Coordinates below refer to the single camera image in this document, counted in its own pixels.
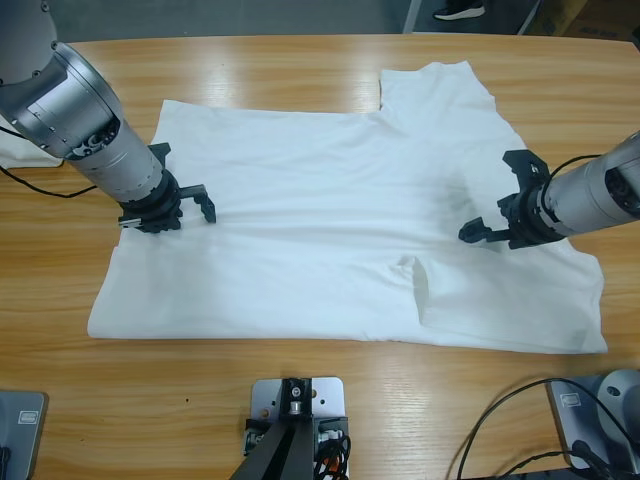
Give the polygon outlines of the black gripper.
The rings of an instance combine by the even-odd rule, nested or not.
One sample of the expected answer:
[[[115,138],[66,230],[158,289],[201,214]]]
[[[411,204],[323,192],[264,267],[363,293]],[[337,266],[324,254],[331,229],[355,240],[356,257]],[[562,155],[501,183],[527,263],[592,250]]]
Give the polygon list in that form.
[[[563,235],[544,222],[539,200],[541,192],[542,186],[531,187],[497,201],[500,214],[508,223],[505,230],[494,231],[478,217],[461,227],[458,238],[468,244],[506,241],[510,249],[544,245],[564,239]]]
[[[143,233],[160,233],[181,228],[181,199],[191,198],[208,223],[216,222],[216,209],[203,184],[179,187],[170,172],[163,172],[159,185],[141,200],[121,203],[121,226],[136,228]]]

